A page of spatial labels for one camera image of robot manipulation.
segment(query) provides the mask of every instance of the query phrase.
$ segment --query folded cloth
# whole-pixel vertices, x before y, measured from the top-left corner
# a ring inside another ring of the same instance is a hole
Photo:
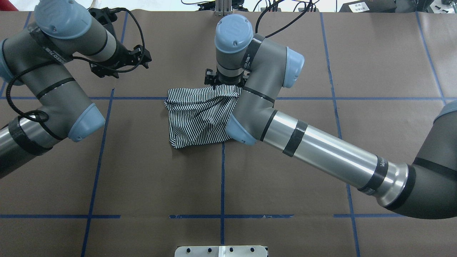
[[[224,142],[227,121],[241,88],[220,85],[204,88],[174,88],[164,100],[168,109],[170,143],[174,148]]]

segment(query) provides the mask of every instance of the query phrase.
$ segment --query black band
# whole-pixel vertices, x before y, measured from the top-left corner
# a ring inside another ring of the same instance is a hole
[[[54,60],[58,63],[65,64],[71,60],[71,56],[64,53],[60,50],[51,40],[49,40],[48,36],[43,33],[43,31],[38,27],[36,23],[31,24],[28,27],[28,31],[30,36],[37,42],[37,44]]]
[[[246,90],[246,91],[248,91],[248,92],[251,92],[251,93],[253,93],[254,95],[258,95],[258,96],[264,98],[265,100],[268,100],[268,101],[272,102],[273,104],[275,103],[275,99],[273,99],[273,98],[271,98],[271,97],[269,97],[269,96],[267,96],[267,95],[264,95],[264,94],[260,93],[259,91],[254,90],[254,89],[252,89],[252,88],[250,88],[250,87],[243,86],[243,90]]]
[[[96,54],[99,54],[101,51],[103,51],[103,49],[105,49],[105,46],[106,44],[108,44],[108,31],[106,32],[106,39],[105,39],[105,43],[103,44],[103,46],[100,48],[100,50],[98,50],[97,52],[93,53],[93,54],[85,54],[85,56],[94,56]]]
[[[429,169],[431,171],[434,171],[436,173],[439,173],[449,179],[453,179],[455,180],[456,177],[457,177],[457,171],[453,170],[453,169],[450,169],[448,167],[445,167],[443,165],[439,165],[438,163],[434,163],[432,161],[429,161],[429,160],[425,160],[425,159],[422,159],[422,158],[416,158],[414,159],[414,162],[413,164],[416,164],[416,165],[419,165],[419,166],[422,166],[426,169]]]
[[[52,131],[46,126],[46,124],[45,124],[44,122],[41,122],[40,125],[41,125],[41,127],[42,127],[50,136],[52,136],[53,138],[55,138],[55,139],[57,139],[57,140],[59,140],[59,141],[62,141],[62,140],[65,139],[65,138],[61,138],[61,137],[57,136],[54,132],[52,132]]]
[[[241,67],[245,70],[251,71],[251,65],[252,62],[254,61],[255,54],[260,48],[260,45],[262,44],[263,40],[265,37],[255,34],[254,37],[251,40],[251,43],[249,43],[248,48],[246,49],[246,52],[244,53],[244,57],[241,60]]]
[[[400,193],[398,198],[395,199],[395,201],[388,206],[385,206],[385,208],[391,211],[400,208],[413,191],[414,184],[416,184],[416,170],[414,167],[408,165],[408,180],[406,181],[403,191]]]
[[[41,90],[41,92],[39,92],[37,94],[37,99],[39,100],[41,97],[43,97],[44,95],[46,95],[47,93],[49,93],[50,91],[62,86],[63,84],[66,84],[68,82],[71,82],[71,81],[75,81],[74,78],[67,78],[67,79],[64,79],[64,80],[61,80],[59,82],[56,82],[50,86],[48,86],[47,88]]]
[[[273,113],[271,114],[270,118],[268,119],[268,122],[266,123],[266,126],[263,129],[262,136],[260,137],[260,141],[263,141],[263,139],[265,138],[266,132],[268,131],[268,128],[270,127],[270,124],[273,121],[273,118],[275,117],[277,112],[278,112],[278,110],[274,110]]]
[[[365,186],[359,188],[358,190],[367,195],[373,195],[386,178],[388,169],[389,162],[386,159],[377,156],[377,165],[374,170],[373,176],[370,178],[370,180]]]
[[[51,150],[52,147],[44,148],[27,137],[26,133],[19,124],[20,118],[21,117],[17,117],[17,119],[12,120],[8,125],[10,136],[14,139],[16,144],[18,144],[27,153],[35,156],[43,155],[47,151]]]
[[[282,151],[283,154],[289,157],[292,157],[295,154],[298,145],[300,144],[300,142],[302,142],[307,127],[308,124],[306,122],[298,120],[297,125],[295,126],[295,129],[293,130],[292,135],[290,136],[289,142],[284,148],[284,151]]]

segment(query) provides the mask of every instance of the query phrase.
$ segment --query black and white striped fabric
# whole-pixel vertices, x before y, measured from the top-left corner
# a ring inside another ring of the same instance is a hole
[[[225,126],[235,108],[241,88],[220,85],[168,90],[170,143],[175,148],[224,142]]]

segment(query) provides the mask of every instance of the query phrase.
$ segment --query white bracket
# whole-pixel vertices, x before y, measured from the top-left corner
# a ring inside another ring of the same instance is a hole
[[[232,0],[216,0],[216,16],[227,16],[232,14]]]
[[[175,257],[268,257],[265,246],[180,246]]]

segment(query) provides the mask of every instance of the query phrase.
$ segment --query light blue cap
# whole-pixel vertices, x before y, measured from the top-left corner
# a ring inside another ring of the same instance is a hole
[[[243,128],[243,126],[241,126],[233,114],[231,114],[230,119],[228,119],[225,132],[229,137],[246,145],[254,145],[257,141],[251,134],[249,134],[249,132],[246,131],[246,129]]]
[[[291,88],[295,84],[304,64],[305,58],[303,55],[287,47],[286,75],[284,76],[283,87]]]
[[[222,18],[216,26],[214,44],[226,54],[234,54],[245,49],[252,40],[252,25],[240,14],[231,14]]]
[[[58,39],[80,37],[92,25],[90,13],[75,0],[40,0],[35,20],[44,33]]]
[[[94,103],[89,105],[73,124],[68,138],[79,142],[105,125],[105,118]]]
[[[3,44],[5,43],[6,39],[3,39],[0,42],[0,77],[3,79],[4,82],[8,83],[10,80],[13,79],[13,74],[6,65],[5,57],[3,55]],[[20,86],[23,85],[19,80],[16,80],[13,85]]]
[[[457,111],[457,100],[446,104],[443,107],[443,109],[441,110],[440,114],[436,117],[436,119],[433,122],[435,122],[439,117],[443,116],[444,114],[448,114],[450,112],[455,112],[455,111]]]

